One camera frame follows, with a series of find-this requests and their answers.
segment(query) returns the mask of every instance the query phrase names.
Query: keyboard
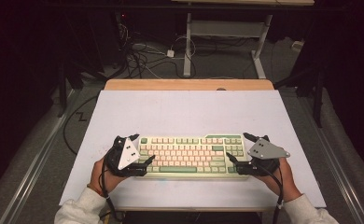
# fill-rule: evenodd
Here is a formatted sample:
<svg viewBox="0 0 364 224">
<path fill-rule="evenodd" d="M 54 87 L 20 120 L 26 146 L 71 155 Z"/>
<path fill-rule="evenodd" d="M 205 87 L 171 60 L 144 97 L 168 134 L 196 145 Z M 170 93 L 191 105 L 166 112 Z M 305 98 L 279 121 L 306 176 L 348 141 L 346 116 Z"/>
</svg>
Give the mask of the keyboard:
<svg viewBox="0 0 364 224">
<path fill-rule="evenodd" d="M 141 136 L 139 162 L 155 159 L 143 177 L 235 178 L 238 175 L 226 152 L 238 161 L 247 161 L 244 138 L 240 134 L 208 134 L 204 137 Z"/>
</svg>

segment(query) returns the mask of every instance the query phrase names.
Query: table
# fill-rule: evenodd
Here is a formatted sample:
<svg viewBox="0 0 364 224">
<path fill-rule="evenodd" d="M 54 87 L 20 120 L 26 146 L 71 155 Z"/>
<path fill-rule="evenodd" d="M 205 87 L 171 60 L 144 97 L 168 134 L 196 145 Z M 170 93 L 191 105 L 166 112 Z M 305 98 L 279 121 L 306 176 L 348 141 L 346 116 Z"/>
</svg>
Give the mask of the table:
<svg viewBox="0 0 364 224">
<path fill-rule="evenodd" d="M 297 186 L 314 206 L 325 207 L 279 92 L 270 84 L 268 80 L 108 81 L 98 98 L 60 204 L 79 197 L 90 180 L 93 163 L 104 156 L 117 135 L 249 132 L 268 134 L 274 144 L 290 148 L 288 160 Z M 219 87 L 228 90 L 212 91 Z M 247 148 L 252 145 L 245 141 Z M 240 181 L 132 177 L 118 185 L 110 197 L 123 211 L 267 211 L 274 208 L 277 200 L 253 177 Z"/>
<path fill-rule="evenodd" d="M 270 6 L 312 6 L 314 0 L 173 0 L 177 2 L 194 3 L 217 3 L 217 4 L 243 4 L 243 5 L 270 5 Z M 184 77 L 190 77 L 191 66 L 191 36 L 192 35 L 215 35 L 215 36 L 237 36 L 258 37 L 259 42 L 256 50 L 251 51 L 258 78 L 266 78 L 260 62 L 260 53 L 266 40 L 273 15 L 267 15 L 264 22 L 242 22 L 242 21 L 194 21 L 191 13 L 188 13 L 186 31 L 186 52 L 184 61 Z"/>
</svg>

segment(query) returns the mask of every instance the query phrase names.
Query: dark background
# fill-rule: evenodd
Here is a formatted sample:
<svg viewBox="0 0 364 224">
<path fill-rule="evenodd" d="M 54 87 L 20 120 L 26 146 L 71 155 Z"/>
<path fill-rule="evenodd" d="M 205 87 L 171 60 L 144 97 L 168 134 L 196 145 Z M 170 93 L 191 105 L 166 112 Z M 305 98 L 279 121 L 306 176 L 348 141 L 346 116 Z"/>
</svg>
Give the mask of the dark background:
<svg viewBox="0 0 364 224">
<path fill-rule="evenodd" d="M 306 40 L 291 75 L 313 64 L 324 71 L 336 113 L 364 160 L 364 1 L 315 4 L 351 10 L 326 13 L 315 22 L 308 15 L 274 15 L 268 38 Z M 185 26 L 179 14 L 154 17 L 140 12 L 129 16 L 134 27 L 165 40 L 172 41 Z M 162 21 L 168 29 L 159 30 Z M 52 106 L 50 96 L 58 84 L 61 62 L 67 78 L 78 87 L 82 66 L 99 72 L 104 64 L 120 60 L 120 55 L 112 53 L 118 47 L 113 28 L 109 14 L 57 11 L 34 0 L 0 0 L 0 177 L 24 137 Z M 109 35 L 100 35 L 106 30 Z"/>
</svg>

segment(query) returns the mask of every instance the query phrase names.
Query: black cable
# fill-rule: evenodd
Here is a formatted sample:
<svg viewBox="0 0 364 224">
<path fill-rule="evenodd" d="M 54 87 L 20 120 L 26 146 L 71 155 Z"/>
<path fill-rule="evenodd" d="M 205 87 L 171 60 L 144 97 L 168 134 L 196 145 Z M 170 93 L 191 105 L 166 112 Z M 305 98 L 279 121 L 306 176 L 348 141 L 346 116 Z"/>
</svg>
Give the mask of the black cable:
<svg viewBox="0 0 364 224">
<path fill-rule="evenodd" d="M 145 42 L 145 41 L 144 41 L 143 44 L 135 44 L 135 45 L 144 45 L 144 47 L 142 49 L 134 49 L 137 52 L 143 52 L 143 53 L 146 53 L 146 54 L 155 54 L 155 55 L 165 55 L 165 53 L 159 51 L 158 49 L 149 46 L 147 44 L 147 42 Z M 145 49 L 155 49 L 156 52 L 154 52 L 154 51 L 145 51 Z"/>
<path fill-rule="evenodd" d="M 130 57 L 131 61 L 135 62 L 136 66 L 132 65 L 130 66 L 131 68 L 133 68 L 133 70 L 132 71 L 129 70 L 128 78 L 134 78 L 137 76 L 140 76 L 140 78 L 142 78 L 143 70 L 145 70 L 147 64 L 147 56 L 139 52 L 135 52 L 135 50 L 131 50 Z M 133 75 L 133 72 L 137 69 L 138 69 L 138 74 Z"/>
<path fill-rule="evenodd" d="M 107 215 L 110 215 L 110 214 L 111 214 L 110 211 L 105 213 L 105 214 L 102 214 L 102 215 L 100 215 L 100 219 L 103 219 L 104 217 L 106 217 Z"/>
<path fill-rule="evenodd" d="M 244 70 L 248 70 L 250 67 L 252 67 L 252 65 L 254 65 L 255 64 L 255 61 L 256 60 L 258 60 L 259 58 L 257 58 L 257 59 L 252 59 L 252 63 L 247 67 L 247 68 L 245 68 Z"/>
<path fill-rule="evenodd" d="M 152 68 L 154 68 L 154 67 L 156 67 L 156 66 L 158 66 L 158 65 L 161 65 L 161 64 L 163 64 L 163 63 L 172 63 L 172 64 L 174 65 L 174 67 L 175 67 L 175 73 L 176 73 L 176 76 L 177 76 L 177 77 L 180 77 L 180 78 L 183 78 L 182 76 L 180 76 L 180 75 L 178 74 L 178 68 L 177 68 L 176 63 L 174 63 L 174 62 L 162 62 L 162 63 L 158 63 L 158 64 L 155 64 L 155 65 L 153 65 L 153 66 L 149 67 L 148 69 L 152 69 Z"/>
<path fill-rule="evenodd" d="M 110 213 L 112 214 L 113 218 L 118 222 L 122 222 L 123 219 L 118 218 L 118 215 L 117 215 L 116 209 L 115 209 L 115 205 L 112 203 L 112 200 L 109 197 L 109 194 L 108 194 L 108 191 L 107 191 L 106 185 L 105 185 L 105 172 L 106 172 L 105 162 L 107 161 L 109 151 L 111 151 L 111 149 L 108 150 L 108 152 L 105 154 L 105 157 L 104 157 L 103 167 L 101 169 L 101 182 L 102 182 L 102 184 L 100 185 L 100 187 L 101 187 L 101 190 L 103 191 L 104 197 L 106 198 L 106 202 L 107 202 L 107 204 L 109 206 Z"/>
<path fill-rule="evenodd" d="M 103 173 L 101 172 L 101 174 L 98 176 L 98 185 L 100 186 L 101 189 L 103 188 L 103 184 L 101 183 L 102 177 L 103 177 Z"/>
<path fill-rule="evenodd" d="M 275 175 L 273 175 L 272 173 L 270 173 L 267 169 L 265 169 L 264 167 L 262 167 L 259 164 L 256 164 L 256 166 L 263 172 L 265 172 L 267 175 L 269 175 L 274 181 L 275 183 L 278 185 L 278 188 L 280 188 L 280 194 L 278 196 L 278 200 L 277 200 L 277 206 L 274 209 L 274 213 L 273 213 L 273 224 L 276 224 L 278 221 L 278 216 L 279 216 L 279 212 L 281 210 L 281 205 L 282 205 L 282 201 L 284 200 L 284 186 L 283 186 L 283 178 L 282 178 L 282 174 L 281 174 L 281 169 L 278 167 L 278 170 L 281 174 L 281 182 L 278 180 L 277 177 L 275 177 Z"/>
<path fill-rule="evenodd" d="M 241 47 L 243 46 L 250 38 L 244 38 L 244 37 L 241 37 L 241 38 L 238 38 L 238 40 L 235 42 L 235 43 L 227 43 L 226 41 L 231 41 L 229 39 L 223 39 L 223 40 L 215 40 L 212 36 L 210 36 L 210 38 L 204 38 L 204 37 L 201 37 L 201 36 L 192 36 L 191 38 L 198 38 L 198 39 L 201 39 L 201 40 L 204 40 L 204 41 L 207 41 L 207 42 L 210 42 L 212 43 L 214 46 L 208 46 L 208 45 L 200 45 L 198 44 L 198 41 L 197 40 L 194 40 L 194 43 L 195 43 L 195 47 L 196 47 L 196 52 L 194 55 L 197 55 L 197 56 L 201 56 L 201 57 L 208 57 L 208 56 L 211 56 L 215 53 L 217 53 L 217 51 L 219 49 L 227 49 L 227 48 L 231 48 L 231 47 Z M 199 49 L 200 48 L 211 48 L 211 47 L 214 47 L 214 49 L 210 52 L 210 53 L 207 53 L 207 54 L 201 54 L 199 52 Z"/>
<path fill-rule="evenodd" d="M 89 101 L 98 98 L 98 95 L 96 96 L 92 96 L 91 98 L 89 98 L 88 100 L 86 100 L 82 105 L 80 105 L 76 110 L 74 110 L 74 112 L 72 112 L 72 114 L 69 116 L 69 118 L 66 120 L 64 126 L 63 126 L 63 140 L 66 144 L 66 146 L 68 147 L 68 149 L 75 155 L 77 155 L 77 152 L 75 152 L 72 147 L 69 145 L 68 140 L 66 139 L 66 125 L 69 123 L 69 120 L 76 114 L 76 112 L 82 107 L 84 106 L 86 103 L 88 103 Z"/>
<path fill-rule="evenodd" d="M 112 75 L 110 75 L 108 77 L 108 79 L 112 79 L 114 77 L 120 76 L 124 71 L 126 71 L 126 69 L 127 69 L 127 60 L 123 59 L 123 63 L 121 65 L 120 69 L 118 71 L 114 72 Z"/>
<path fill-rule="evenodd" d="M 128 76 L 126 76 L 125 78 L 133 78 L 132 74 L 133 72 L 137 69 L 137 66 L 133 66 L 132 65 L 132 62 L 133 63 L 136 63 L 136 61 L 133 59 L 133 57 L 131 56 L 131 54 L 128 55 L 129 57 L 129 61 L 128 61 L 128 65 L 127 65 L 127 71 L 128 71 Z"/>
<path fill-rule="evenodd" d="M 151 61 L 151 62 L 147 62 L 147 63 L 156 63 L 156 62 L 159 62 L 159 61 L 165 60 L 165 59 L 169 59 L 169 57 L 162 57 L 162 58 L 156 59 L 155 61 Z"/>
</svg>

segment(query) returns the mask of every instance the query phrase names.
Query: white table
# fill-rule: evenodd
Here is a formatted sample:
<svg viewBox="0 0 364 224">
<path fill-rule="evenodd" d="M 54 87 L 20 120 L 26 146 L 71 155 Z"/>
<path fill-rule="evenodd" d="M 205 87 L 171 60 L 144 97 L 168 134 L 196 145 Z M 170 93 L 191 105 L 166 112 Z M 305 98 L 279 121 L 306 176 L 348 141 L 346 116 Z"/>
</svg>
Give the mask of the white table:
<svg viewBox="0 0 364 224">
<path fill-rule="evenodd" d="M 290 152 L 298 188 L 315 207 L 325 202 L 278 91 L 102 91 L 60 204 L 76 200 L 91 169 L 117 135 L 252 133 Z M 246 149 L 253 145 L 245 141 Z M 158 180 L 131 177 L 110 194 L 118 210 L 264 211 L 277 197 L 254 177 Z"/>
</svg>

